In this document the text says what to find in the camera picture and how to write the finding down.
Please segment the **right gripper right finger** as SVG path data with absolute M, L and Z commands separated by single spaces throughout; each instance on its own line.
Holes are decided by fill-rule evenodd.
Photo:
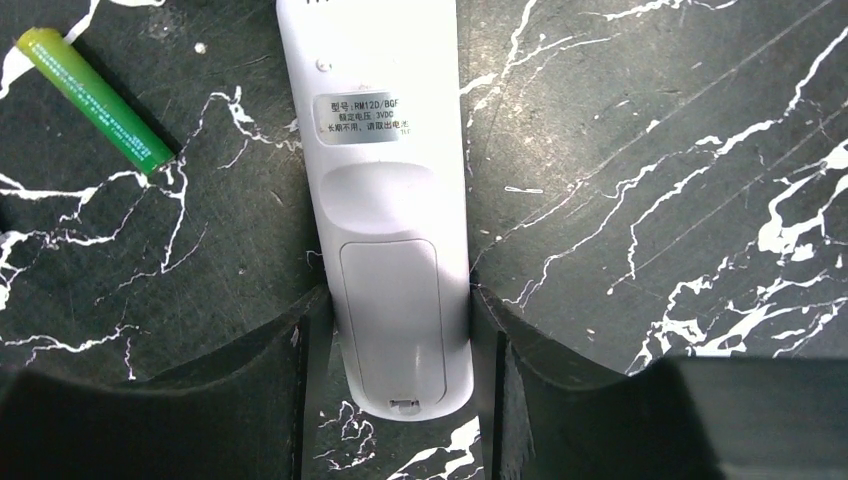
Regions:
M 664 357 L 627 376 L 471 291 L 489 479 L 843 479 L 843 359 Z

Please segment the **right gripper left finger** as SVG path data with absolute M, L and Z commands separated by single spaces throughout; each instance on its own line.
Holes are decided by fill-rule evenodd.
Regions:
M 333 332 L 319 285 L 277 319 L 146 380 L 1 373 L 5 479 L 305 479 Z

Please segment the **white battery cover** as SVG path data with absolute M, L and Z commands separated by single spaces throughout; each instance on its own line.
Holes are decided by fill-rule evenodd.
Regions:
M 447 380 L 434 246 L 421 239 L 348 243 L 340 260 L 355 399 L 384 419 L 440 417 Z

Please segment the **white remote control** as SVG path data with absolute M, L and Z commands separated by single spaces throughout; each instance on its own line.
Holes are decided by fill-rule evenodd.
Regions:
M 350 395 L 362 408 L 340 251 L 426 240 L 447 380 L 438 418 L 448 416 L 474 384 L 457 5 L 280 1 L 276 14 Z

